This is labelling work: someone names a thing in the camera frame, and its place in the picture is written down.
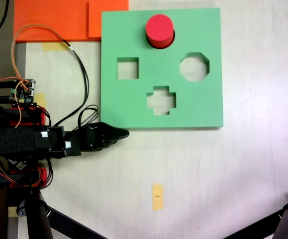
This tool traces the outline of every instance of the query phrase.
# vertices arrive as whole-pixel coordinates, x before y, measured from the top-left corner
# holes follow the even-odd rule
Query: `cross-shaped hole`
[[[169,115],[170,109],[176,108],[176,93],[169,92],[168,86],[154,86],[154,92],[147,93],[147,107],[155,116]]]

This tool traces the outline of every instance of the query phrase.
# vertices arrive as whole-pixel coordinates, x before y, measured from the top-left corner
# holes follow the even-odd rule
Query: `octagonal hole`
[[[181,60],[179,71],[188,81],[201,81],[209,74],[209,60],[200,52],[190,52]]]

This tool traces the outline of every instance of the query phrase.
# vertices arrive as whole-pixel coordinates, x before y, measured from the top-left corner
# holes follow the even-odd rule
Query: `green shape sorter board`
[[[145,24],[156,15],[168,16],[175,39],[164,49],[146,39]],[[209,63],[201,81],[188,81],[179,65],[199,55]],[[138,60],[138,79],[120,80],[117,63]],[[154,115],[147,95],[166,87],[176,94],[168,115]],[[223,126],[220,9],[110,11],[102,13],[101,121],[122,128]]]

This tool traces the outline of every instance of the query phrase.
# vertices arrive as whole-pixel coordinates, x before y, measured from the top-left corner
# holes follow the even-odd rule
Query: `circuit board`
[[[15,87],[11,88],[12,100],[17,100],[19,103],[26,103],[26,104],[33,103],[35,80],[28,79],[28,81],[29,81],[28,83],[24,82],[24,85],[29,89],[29,91],[26,91],[21,84],[18,86],[16,92],[15,92],[16,85]]]

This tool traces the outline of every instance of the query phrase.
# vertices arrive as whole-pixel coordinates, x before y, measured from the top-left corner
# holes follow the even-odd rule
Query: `red component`
[[[47,171],[46,171],[46,168],[40,168],[41,170],[41,174],[42,174],[42,180],[41,182],[34,186],[34,187],[42,187],[44,185],[44,183],[46,182],[46,179],[47,179]],[[25,169],[24,171],[26,172],[29,172],[29,171],[37,171],[36,169]],[[10,171],[10,174],[18,174],[19,172],[18,171]],[[9,185],[10,188],[13,188],[14,187],[14,183],[10,183]]]
[[[11,110],[15,110],[15,111],[18,111],[19,109],[18,108],[10,108]],[[37,108],[34,108],[34,107],[30,107],[30,110],[37,110]],[[41,121],[42,121],[42,125],[45,125],[45,122],[46,122],[46,116],[44,113],[41,113]],[[18,124],[18,120],[10,120],[10,126],[16,126]],[[23,123],[21,122],[19,124],[19,126],[30,126],[30,125],[34,125],[34,123]]]
[[[155,48],[170,46],[175,38],[172,20],[163,14],[152,16],[146,23],[147,40]]]

